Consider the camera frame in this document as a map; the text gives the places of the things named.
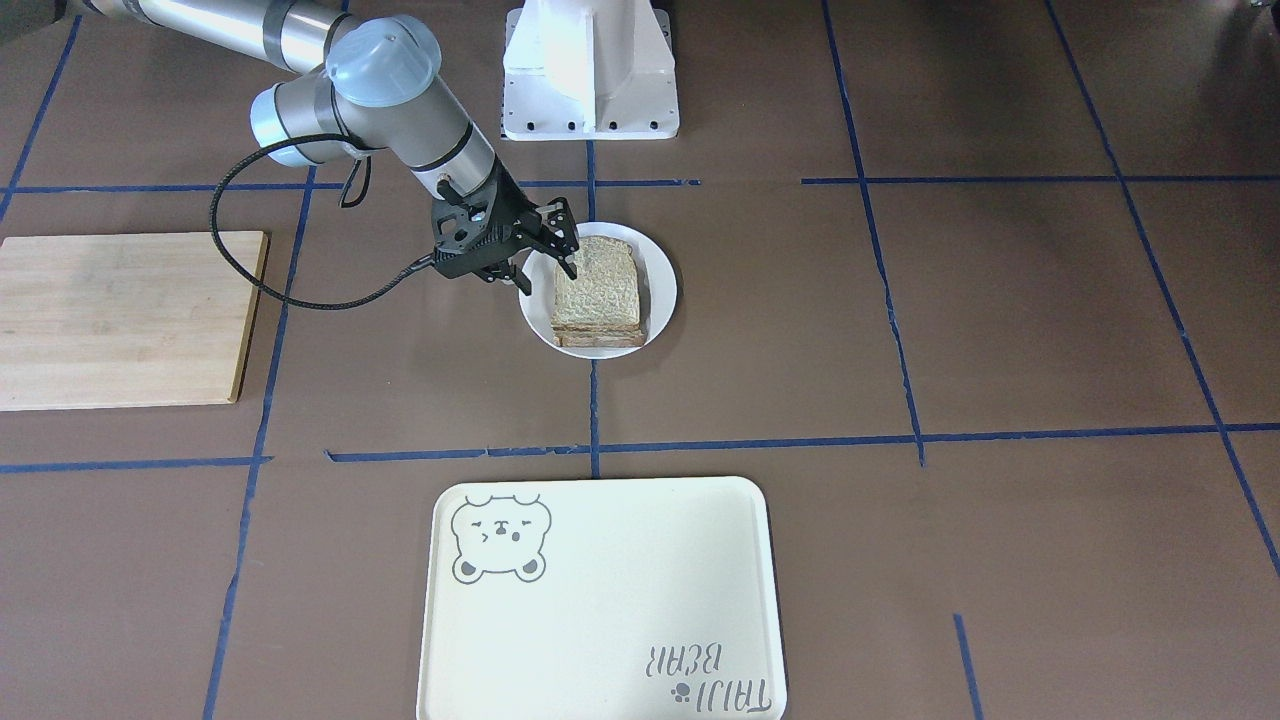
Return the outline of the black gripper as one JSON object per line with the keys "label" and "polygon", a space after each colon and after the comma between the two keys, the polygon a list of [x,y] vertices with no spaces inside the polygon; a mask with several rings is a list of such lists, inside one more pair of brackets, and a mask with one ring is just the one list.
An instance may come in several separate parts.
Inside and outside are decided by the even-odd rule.
{"label": "black gripper", "polygon": [[438,200],[431,210],[431,266],[440,275],[499,281],[530,297],[532,282],[518,254],[538,247],[570,281],[577,279],[577,223],[566,197],[556,197],[536,210],[503,165],[495,165],[479,190],[451,197],[458,202]]}

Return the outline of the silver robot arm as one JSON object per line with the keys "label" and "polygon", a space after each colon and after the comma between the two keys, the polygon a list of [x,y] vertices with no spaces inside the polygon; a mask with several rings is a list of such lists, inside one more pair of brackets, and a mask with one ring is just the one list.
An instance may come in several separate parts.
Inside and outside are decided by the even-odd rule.
{"label": "silver robot arm", "polygon": [[59,1],[64,13],[131,18],[266,61],[294,78],[250,109],[259,149],[216,184],[216,218],[230,181],[252,161],[319,167],[349,158],[370,168],[393,152],[431,195],[433,247],[401,273],[431,268],[532,292],[513,264],[544,254],[575,279],[579,250],[568,204],[531,202],[442,78],[442,50],[411,15],[362,19],[314,1]]}

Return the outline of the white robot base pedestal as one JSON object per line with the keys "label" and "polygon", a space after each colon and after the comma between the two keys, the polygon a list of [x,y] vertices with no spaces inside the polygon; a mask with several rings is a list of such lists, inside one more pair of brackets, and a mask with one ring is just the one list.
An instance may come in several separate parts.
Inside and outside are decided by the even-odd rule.
{"label": "white robot base pedestal", "polygon": [[506,15],[502,61],[508,140],[678,135],[672,22],[652,1],[526,1]]}

